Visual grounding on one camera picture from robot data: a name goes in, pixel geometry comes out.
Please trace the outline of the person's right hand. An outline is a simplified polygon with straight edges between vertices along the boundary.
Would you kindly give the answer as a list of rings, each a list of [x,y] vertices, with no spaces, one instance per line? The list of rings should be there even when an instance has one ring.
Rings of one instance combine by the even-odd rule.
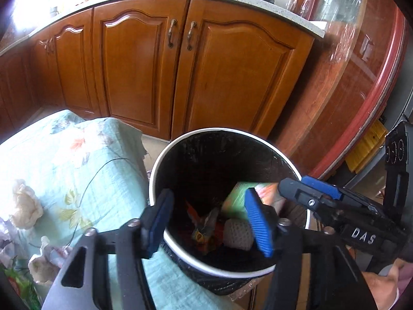
[[[387,275],[362,272],[378,309],[391,309],[411,279],[410,264],[397,259],[388,266]]]

